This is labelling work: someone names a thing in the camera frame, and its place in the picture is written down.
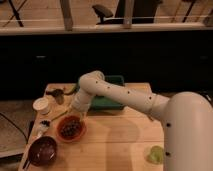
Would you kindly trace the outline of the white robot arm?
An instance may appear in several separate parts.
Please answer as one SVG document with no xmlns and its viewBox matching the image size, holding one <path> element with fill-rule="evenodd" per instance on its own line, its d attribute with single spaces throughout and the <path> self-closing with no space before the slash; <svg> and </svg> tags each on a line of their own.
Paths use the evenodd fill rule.
<svg viewBox="0 0 213 171">
<path fill-rule="evenodd" d="M 158 120 L 164 131 L 163 171 L 213 171 L 213 106 L 200 94 L 168 98 L 108 83 L 100 71 L 79 78 L 71 106 L 85 113 L 94 96 L 124 104 Z"/>
</svg>

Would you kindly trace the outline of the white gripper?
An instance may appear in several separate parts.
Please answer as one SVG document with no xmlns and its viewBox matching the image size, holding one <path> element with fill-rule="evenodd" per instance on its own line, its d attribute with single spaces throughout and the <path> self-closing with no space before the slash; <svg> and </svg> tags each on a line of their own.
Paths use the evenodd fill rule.
<svg viewBox="0 0 213 171">
<path fill-rule="evenodd" d="M 84 117 L 91 106 L 91 102 L 91 95 L 77 93 L 71 102 L 71 106 L 80 113 L 81 117 Z"/>
</svg>

